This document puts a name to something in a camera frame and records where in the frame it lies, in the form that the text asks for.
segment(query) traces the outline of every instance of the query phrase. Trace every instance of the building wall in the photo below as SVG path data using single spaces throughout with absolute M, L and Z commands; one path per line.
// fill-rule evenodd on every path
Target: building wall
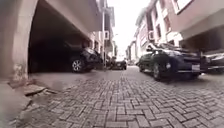
M 224 8 L 223 0 L 193 0 L 182 11 L 176 13 L 172 3 L 173 0 L 166 1 L 168 2 L 168 14 L 172 30 L 177 32 L 188 29 Z

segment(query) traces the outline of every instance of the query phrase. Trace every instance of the street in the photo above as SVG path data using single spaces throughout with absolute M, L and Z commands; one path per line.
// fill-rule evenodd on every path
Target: street
M 24 112 L 16 127 L 224 128 L 221 76 L 161 83 L 128 67 L 53 77 L 53 85 L 69 86 L 33 97 L 36 107 Z

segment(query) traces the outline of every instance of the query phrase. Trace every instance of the car wheel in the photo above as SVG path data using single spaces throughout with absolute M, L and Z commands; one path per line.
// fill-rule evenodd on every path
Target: car wheel
M 157 81 L 162 80 L 161 67 L 158 63 L 154 63 L 153 65 L 153 77 Z
M 145 71 L 145 69 L 143 68 L 143 67 L 139 67 L 139 72 L 144 72 Z
M 72 71 L 73 72 L 82 72 L 85 67 L 85 62 L 82 58 L 72 59 Z

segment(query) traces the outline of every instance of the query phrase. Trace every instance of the tire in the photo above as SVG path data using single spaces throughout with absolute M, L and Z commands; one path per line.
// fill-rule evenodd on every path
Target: tire
M 153 78 L 156 81 L 161 81 L 162 80 L 161 66 L 158 63 L 153 64 L 152 73 L 153 73 Z
M 71 69 L 72 72 L 81 73 L 84 71 L 85 61 L 83 58 L 72 58 L 71 60 Z
M 143 67 L 139 66 L 139 72 L 144 72 L 144 71 L 145 71 L 145 69 Z

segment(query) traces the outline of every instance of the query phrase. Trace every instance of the narrow street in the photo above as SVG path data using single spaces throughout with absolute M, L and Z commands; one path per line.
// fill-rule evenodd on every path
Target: narrow street
M 223 128 L 224 82 L 156 82 L 137 67 L 127 71 L 51 74 L 61 93 L 33 97 L 18 128 Z

